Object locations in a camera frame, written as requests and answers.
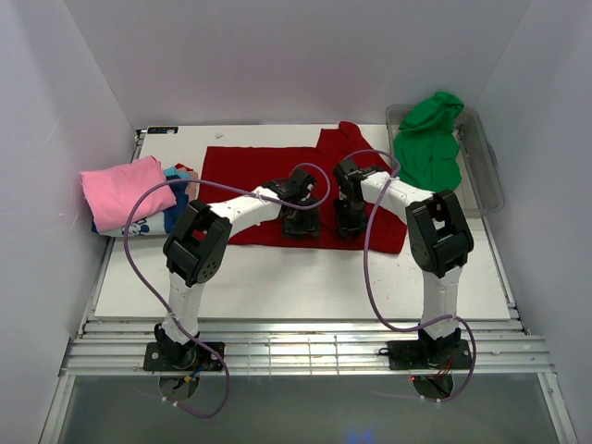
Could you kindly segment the dark red t-shirt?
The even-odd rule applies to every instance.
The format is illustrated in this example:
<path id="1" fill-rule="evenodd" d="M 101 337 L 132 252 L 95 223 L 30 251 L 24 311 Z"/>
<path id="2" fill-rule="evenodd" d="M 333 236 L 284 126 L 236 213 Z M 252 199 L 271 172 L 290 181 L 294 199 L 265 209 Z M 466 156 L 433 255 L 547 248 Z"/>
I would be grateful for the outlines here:
<path id="1" fill-rule="evenodd" d="M 210 146 L 206 150 L 201 178 L 230 187 L 254 191 L 266 182 L 284 179 L 300 163 L 321 167 L 332 180 L 331 193 L 320 206 L 320 235 L 302 236 L 299 239 L 284 236 L 282 220 L 276 219 L 248 228 L 229 240 L 230 245 L 261 245 L 286 248 L 311 248 L 329 250 L 362 250 L 364 235 L 347 240 L 339 234 L 333 201 L 338 198 L 338 188 L 332 169 L 347 154 L 372 149 L 360 128 L 342 121 L 337 129 L 321 129 L 316 147 L 222 147 Z M 238 194 L 211 186 L 200 185 L 198 199 L 204 204 L 224 202 Z M 401 252 L 407 228 L 395 215 L 380 208 L 377 210 L 370 239 L 370 249 L 379 253 Z"/>

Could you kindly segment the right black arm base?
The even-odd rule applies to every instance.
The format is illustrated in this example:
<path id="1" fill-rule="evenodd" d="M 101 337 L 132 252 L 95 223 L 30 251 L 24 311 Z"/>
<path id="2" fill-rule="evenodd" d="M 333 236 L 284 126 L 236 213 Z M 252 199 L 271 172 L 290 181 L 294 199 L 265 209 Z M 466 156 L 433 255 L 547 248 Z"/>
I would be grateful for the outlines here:
<path id="1" fill-rule="evenodd" d="M 390 370 L 468 370 L 473 361 L 468 342 L 463 339 L 456 345 L 440 349 L 419 339 L 393 340 L 388 341 L 378 354 L 388 357 Z"/>

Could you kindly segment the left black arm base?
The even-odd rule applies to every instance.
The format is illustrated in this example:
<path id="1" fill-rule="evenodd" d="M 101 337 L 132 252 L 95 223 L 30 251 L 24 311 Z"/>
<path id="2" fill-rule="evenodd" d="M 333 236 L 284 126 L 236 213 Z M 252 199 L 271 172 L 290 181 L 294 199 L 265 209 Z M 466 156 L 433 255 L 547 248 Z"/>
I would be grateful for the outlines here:
<path id="1" fill-rule="evenodd" d="M 220 360 L 211 352 L 194 342 L 181 346 L 178 350 L 168 350 L 157 342 L 146 346 L 142 369 L 149 372 L 192 372 L 221 371 Z"/>

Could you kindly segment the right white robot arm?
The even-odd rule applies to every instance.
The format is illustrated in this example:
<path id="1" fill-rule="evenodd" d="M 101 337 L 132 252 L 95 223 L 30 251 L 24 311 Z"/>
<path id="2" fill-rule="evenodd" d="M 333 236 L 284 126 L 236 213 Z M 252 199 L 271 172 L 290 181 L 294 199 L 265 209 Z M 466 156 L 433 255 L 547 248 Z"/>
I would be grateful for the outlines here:
<path id="1" fill-rule="evenodd" d="M 475 243 L 456 194 L 418 189 L 384 170 L 352 160 L 333 170 L 339 188 L 334 207 L 341 237 L 371 234 L 378 209 L 407 227 L 412 257 L 423 276 L 423 313 L 416 340 L 392 340 L 380 350 L 392 370 L 467 369 L 471 353 L 457 315 L 458 286 Z"/>

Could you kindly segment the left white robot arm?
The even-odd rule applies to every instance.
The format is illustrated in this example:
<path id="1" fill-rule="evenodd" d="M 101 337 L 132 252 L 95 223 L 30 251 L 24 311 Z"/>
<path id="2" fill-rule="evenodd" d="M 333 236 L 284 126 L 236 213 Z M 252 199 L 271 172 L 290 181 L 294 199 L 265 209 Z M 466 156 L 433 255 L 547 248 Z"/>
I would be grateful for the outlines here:
<path id="1" fill-rule="evenodd" d="M 313 207 L 316 180 L 301 168 L 287 179 L 271 180 L 225 202 L 190 202 L 169 234 L 163 253 L 169 271 L 172 312 L 154 328 L 161 356 L 182 370 L 197 361 L 199 309 L 205 283 L 222 265 L 229 240 L 248 228 L 281 219 L 295 237 L 320 235 L 319 210 Z"/>

